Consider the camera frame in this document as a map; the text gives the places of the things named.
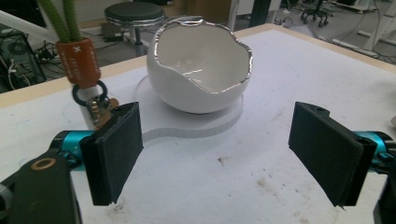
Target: gray floor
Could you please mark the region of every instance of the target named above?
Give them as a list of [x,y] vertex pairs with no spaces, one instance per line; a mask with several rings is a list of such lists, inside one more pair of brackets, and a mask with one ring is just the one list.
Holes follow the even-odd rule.
[[[309,3],[298,3],[295,6],[281,8],[276,13],[277,21],[283,21],[283,25],[291,30],[297,31],[305,35],[320,38],[323,41],[332,43],[333,39],[339,39],[349,44],[362,48],[367,41],[367,37],[358,35],[358,31],[373,32],[378,26],[379,19],[388,10],[391,2],[375,1],[373,7],[377,6],[378,10],[363,11],[359,14],[356,10],[350,8],[339,7],[332,2],[325,2],[324,7],[332,11],[333,16],[329,17],[329,24],[324,27],[318,27],[318,21],[313,21],[312,17],[308,19],[308,23],[300,19],[302,11],[305,7],[314,6]],[[248,28],[249,16],[240,16],[236,20],[235,31]],[[161,24],[155,27],[149,27],[142,31],[142,38],[149,42],[154,33]],[[89,37],[96,48],[98,63],[105,66],[113,63],[122,62],[135,58],[134,43],[130,41],[121,42],[104,42],[103,37],[98,32],[83,32],[83,35]],[[396,47],[390,44],[378,42],[375,45],[375,51],[380,54],[378,60],[387,63],[396,63]],[[45,64],[44,72],[48,75],[48,79],[61,77],[63,69],[56,62]]]

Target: tabletop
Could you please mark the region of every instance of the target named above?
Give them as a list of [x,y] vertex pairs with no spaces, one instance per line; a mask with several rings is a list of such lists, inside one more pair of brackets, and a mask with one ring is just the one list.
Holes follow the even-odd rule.
[[[274,25],[235,34],[253,53],[239,120],[214,136],[147,141],[108,207],[93,206],[85,173],[72,172],[84,223],[374,223],[386,177],[369,173],[357,206],[333,207],[289,149],[290,125],[300,101],[352,131],[396,138],[396,67]],[[110,97],[129,103],[146,57],[101,70]],[[0,179],[46,151],[56,133],[87,129],[70,91],[60,78],[0,95]]]

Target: chair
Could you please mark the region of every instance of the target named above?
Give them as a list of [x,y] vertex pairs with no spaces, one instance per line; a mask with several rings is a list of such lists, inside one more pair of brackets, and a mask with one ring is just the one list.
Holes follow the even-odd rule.
[[308,19],[307,19],[308,16],[312,16],[313,21],[315,21],[317,17],[319,17],[320,18],[320,21],[318,23],[319,27],[329,24],[329,22],[327,21],[327,17],[332,16],[332,13],[330,12],[329,9],[322,8],[321,7],[322,4],[323,4],[323,0],[319,0],[316,7],[307,7],[303,11],[303,14],[301,15],[301,20],[304,22],[304,24],[308,23]]
[[123,2],[112,5],[105,9],[105,16],[109,23],[129,28],[131,38],[135,35],[137,56],[144,54],[139,28],[155,25],[164,19],[162,7],[146,2]]

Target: round white base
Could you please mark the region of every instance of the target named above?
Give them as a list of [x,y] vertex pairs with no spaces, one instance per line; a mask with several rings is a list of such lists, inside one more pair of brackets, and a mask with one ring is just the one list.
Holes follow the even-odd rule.
[[243,97],[225,109],[209,114],[190,114],[167,105],[144,77],[136,88],[143,142],[158,137],[208,137],[231,128],[242,114]]

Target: white bowl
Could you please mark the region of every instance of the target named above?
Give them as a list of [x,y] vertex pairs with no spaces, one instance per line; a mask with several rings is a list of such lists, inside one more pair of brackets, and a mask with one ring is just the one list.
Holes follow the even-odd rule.
[[252,55],[226,27],[170,21],[148,48],[148,78],[170,106],[203,114],[232,104],[245,90]]

